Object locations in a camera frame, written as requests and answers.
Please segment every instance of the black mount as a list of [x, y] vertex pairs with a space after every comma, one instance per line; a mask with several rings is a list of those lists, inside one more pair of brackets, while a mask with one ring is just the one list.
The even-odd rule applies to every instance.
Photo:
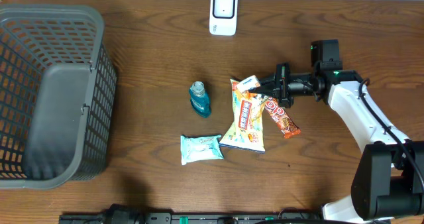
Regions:
[[[423, 169], [424, 141], [409, 141], [404, 145]], [[401, 158], [402, 154], [398, 144], [378, 142], [365, 146], [351, 187], [353, 206], [364, 220], [424, 213], [417, 174], [411, 164]], [[397, 163], [397, 169], [403, 170], [401, 176], [391, 176], [391, 163]]]
[[99, 214], [61, 215], [59, 224], [266, 224], [266, 222], [303, 224], [305, 220], [310, 224], [327, 223], [316, 213], [292, 208], [285, 211], [286, 209], [278, 215], [276, 213], [171, 214], [167, 212], [143, 214], [135, 209], [113, 204], [108, 210]]
[[320, 40], [311, 44], [311, 74], [291, 74], [288, 63], [278, 64], [276, 73], [260, 80], [260, 87], [251, 89], [274, 97], [280, 107], [290, 108], [295, 96], [313, 95], [316, 101], [328, 104], [332, 85], [347, 81], [361, 82], [355, 71], [344, 71], [339, 55], [339, 42]]

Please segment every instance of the mouthwash bottle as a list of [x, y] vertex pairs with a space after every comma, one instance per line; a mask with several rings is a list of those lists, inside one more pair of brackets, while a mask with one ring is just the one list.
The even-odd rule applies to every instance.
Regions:
[[195, 82], [189, 89], [190, 103], [197, 114], [208, 117], [211, 114], [209, 95], [205, 90], [203, 82]]

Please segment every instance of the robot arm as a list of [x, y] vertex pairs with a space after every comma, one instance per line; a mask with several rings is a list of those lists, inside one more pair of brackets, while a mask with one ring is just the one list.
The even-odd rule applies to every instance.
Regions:
[[[293, 105], [295, 96], [313, 95], [340, 115], [357, 141], [362, 158], [351, 195], [324, 205], [324, 219], [366, 223], [424, 213], [419, 175], [424, 168], [424, 142], [410, 141], [393, 126], [362, 78], [343, 70], [337, 40], [313, 42], [311, 51], [312, 74], [290, 74], [288, 64], [279, 64], [275, 75], [260, 80], [261, 86], [250, 92], [272, 96], [285, 108]], [[403, 174], [391, 177], [392, 166]]]
[[[383, 129], [359, 98], [359, 84], [357, 81], [350, 81], [332, 85], [329, 93], [329, 106], [342, 118], [358, 143], [361, 153], [364, 152], [367, 144], [374, 144], [378, 141], [385, 144], [396, 144], [396, 141]], [[365, 85], [362, 87], [362, 92], [366, 94], [364, 98], [379, 118], [391, 127], [391, 131], [399, 140], [405, 143], [405, 140], [409, 139], [408, 136], [399, 131], [387, 119], [368, 94]]]

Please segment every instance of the wooden table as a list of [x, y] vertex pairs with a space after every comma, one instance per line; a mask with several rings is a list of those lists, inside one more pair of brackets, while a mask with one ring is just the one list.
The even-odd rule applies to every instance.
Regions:
[[[422, 2], [240, 0], [237, 33], [209, 34], [209, 0], [4, 0], [89, 5], [105, 20], [119, 75], [110, 163], [90, 182], [48, 191], [0, 191], [1, 223], [57, 223], [63, 212], [112, 203], [175, 212], [315, 209], [349, 194], [360, 151], [323, 102], [295, 99], [301, 134], [285, 140], [265, 113], [265, 154], [222, 148], [225, 160], [181, 165], [180, 135], [224, 134], [233, 121], [231, 77], [267, 76], [280, 62], [310, 72], [311, 41], [337, 38], [344, 68], [370, 78], [374, 101], [413, 140], [424, 139]], [[212, 114], [191, 108], [203, 81]], [[420, 223], [422, 217], [394, 223]]]

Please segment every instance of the plastic packet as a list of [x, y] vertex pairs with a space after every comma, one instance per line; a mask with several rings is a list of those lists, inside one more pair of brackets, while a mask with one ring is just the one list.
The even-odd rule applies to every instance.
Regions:
[[248, 91], [242, 94], [237, 89], [239, 83], [231, 80], [234, 122], [219, 141], [219, 145], [265, 152], [262, 112], [264, 110], [264, 101], [268, 97], [249, 93]]
[[260, 87], [260, 82], [255, 75], [250, 76], [237, 84], [238, 91], [246, 98], [249, 98], [250, 94], [255, 95], [247, 91], [256, 87]]
[[270, 97], [265, 102], [265, 109], [271, 115], [272, 120], [277, 123], [285, 139], [300, 134], [299, 127], [292, 121], [286, 111], [278, 106], [278, 102], [275, 98]]
[[182, 165], [186, 165], [188, 162], [195, 162], [199, 160], [224, 159], [223, 154], [219, 150], [218, 138], [221, 138], [221, 135], [198, 138], [188, 138], [182, 135]]

